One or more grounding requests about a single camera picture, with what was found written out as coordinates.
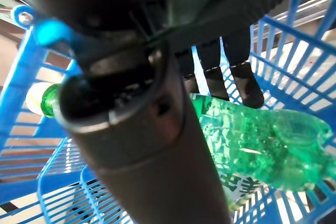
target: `blue plastic shopping basket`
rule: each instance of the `blue plastic shopping basket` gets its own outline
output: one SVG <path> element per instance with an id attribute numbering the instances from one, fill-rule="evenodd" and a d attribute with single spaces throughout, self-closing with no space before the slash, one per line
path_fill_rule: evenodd
<path id="1" fill-rule="evenodd" d="M 310 113 L 328 122 L 336 132 L 336 48 L 322 39 L 335 20 L 336 0 L 331 0 L 313 36 L 293 27 L 300 2 L 291 0 L 283 20 L 265 16 L 251 26 L 249 60 L 265 96 L 262 109 Z M 14 11 L 16 22 L 27 32 L 0 96 L 0 205 L 16 207 L 0 209 L 0 223 L 132 223 L 95 179 L 77 146 L 66 138 L 57 122 L 27 110 L 28 89 L 35 82 L 50 81 L 41 72 L 66 78 L 79 70 L 74 60 L 60 52 L 58 56 L 67 59 L 67 67 L 48 63 L 49 55 L 55 52 L 37 45 L 34 26 L 20 22 L 23 12 L 38 19 L 30 7 Z M 275 47 L 276 36 L 279 41 Z M 230 99 L 241 103 L 223 47 L 222 54 Z M 208 93 L 197 57 L 195 73 L 201 93 Z M 334 136 L 325 148 L 336 154 Z M 275 191 L 264 185 L 233 213 L 233 222 L 317 223 L 336 211 L 334 180 L 321 181 L 307 193 Z"/>

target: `shopping basket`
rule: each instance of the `shopping basket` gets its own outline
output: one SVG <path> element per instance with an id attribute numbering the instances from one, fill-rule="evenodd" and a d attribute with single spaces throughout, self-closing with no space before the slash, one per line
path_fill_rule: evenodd
<path id="1" fill-rule="evenodd" d="M 336 132 L 336 48 L 323 41 L 336 17 L 336 0 L 329 1 L 313 35 L 294 28 L 297 13 L 305 8 L 301 0 L 290 1 L 283 19 L 266 15 L 252 25 L 249 60 L 265 96 L 262 109 L 310 113 Z M 0 204 L 12 207 L 1 210 L 0 223 L 132 223 L 55 120 L 36 118 L 27 110 L 24 100 L 31 85 L 50 81 L 40 77 L 41 71 L 55 72 L 62 79 L 79 70 L 64 52 L 57 54 L 68 59 L 66 67 L 49 64 L 48 57 L 55 52 L 36 44 L 34 27 L 19 19 L 22 13 L 38 18 L 30 7 L 14 11 L 15 20 L 27 32 L 0 96 Z M 193 54 L 199 90 L 207 94 L 195 48 Z M 241 104 L 223 47 L 221 68 L 230 100 Z M 336 154 L 335 136 L 324 147 Z M 334 179 L 320 181 L 306 193 L 263 185 L 233 213 L 233 222 L 327 223 L 323 221 L 336 211 Z"/>

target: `bottle neck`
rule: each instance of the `bottle neck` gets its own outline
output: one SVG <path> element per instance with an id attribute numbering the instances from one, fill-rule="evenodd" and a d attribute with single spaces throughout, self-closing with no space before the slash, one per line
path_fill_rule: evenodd
<path id="1" fill-rule="evenodd" d="M 54 106 L 55 102 L 58 99 L 58 90 L 60 88 L 60 84 L 53 84 L 51 85 L 42 96 L 41 101 L 41 109 L 43 114 L 48 118 L 54 117 L 54 111 L 52 107 Z"/>

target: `black plastic part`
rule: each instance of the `black plastic part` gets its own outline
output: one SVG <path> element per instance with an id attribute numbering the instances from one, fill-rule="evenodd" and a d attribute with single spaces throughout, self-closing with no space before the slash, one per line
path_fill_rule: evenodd
<path id="1" fill-rule="evenodd" d="M 84 78 L 70 78 L 60 89 L 55 116 L 136 223 L 229 224 L 218 173 L 177 62 L 165 47 L 154 52 L 153 82 L 129 104 L 119 107 L 111 99 L 105 111 L 78 116 L 92 94 L 89 86 L 81 88 Z M 102 108 L 111 92 L 106 87 L 107 97 L 92 106 Z"/>
<path id="2" fill-rule="evenodd" d="M 225 55 L 230 66 L 235 66 L 248 60 L 251 41 L 249 26 L 223 36 L 222 39 Z"/>
<path id="3" fill-rule="evenodd" d="M 178 65 L 180 71 L 184 77 L 184 84 L 187 92 L 189 93 L 199 93 L 196 77 L 194 74 L 194 60 L 193 52 L 191 48 L 183 50 L 181 52 L 176 52 L 175 56 L 177 57 Z"/>
<path id="4" fill-rule="evenodd" d="M 200 92 L 197 81 L 196 81 L 195 74 L 191 74 L 187 79 L 185 79 L 184 85 L 188 93 L 198 94 Z"/>
<path id="5" fill-rule="evenodd" d="M 225 101 L 229 101 L 229 96 L 223 80 L 223 74 L 220 67 L 212 68 L 204 72 L 206 82 L 208 83 L 210 95 Z"/>
<path id="6" fill-rule="evenodd" d="M 185 112 L 181 135 L 162 152 L 120 169 L 93 167 L 137 223 L 231 223 L 190 101 Z"/>
<path id="7" fill-rule="evenodd" d="M 243 62 L 230 67 L 230 70 L 243 105 L 254 109 L 260 108 L 264 104 L 264 95 L 253 75 L 250 63 Z"/>
<path id="8" fill-rule="evenodd" d="M 220 64 L 220 43 L 219 39 L 196 46 L 197 54 L 201 61 L 210 95 L 226 101 L 229 97 L 224 85 L 223 74 Z"/>

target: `green plastic bottle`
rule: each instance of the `green plastic bottle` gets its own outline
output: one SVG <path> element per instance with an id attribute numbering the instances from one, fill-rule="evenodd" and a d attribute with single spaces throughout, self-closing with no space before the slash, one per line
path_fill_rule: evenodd
<path id="1" fill-rule="evenodd" d="M 191 94 L 191 99 L 219 172 L 295 191 L 336 175 L 336 158 L 322 148 L 332 136 L 323 120 L 292 110 L 255 110 L 199 94 Z"/>
<path id="2" fill-rule="evenodd" d="M 32 85 L 26 95 L 26 105 L 34 113 L 54 117 L 53 105 L 57 101 L 61 84 L 38 82 Z"/>

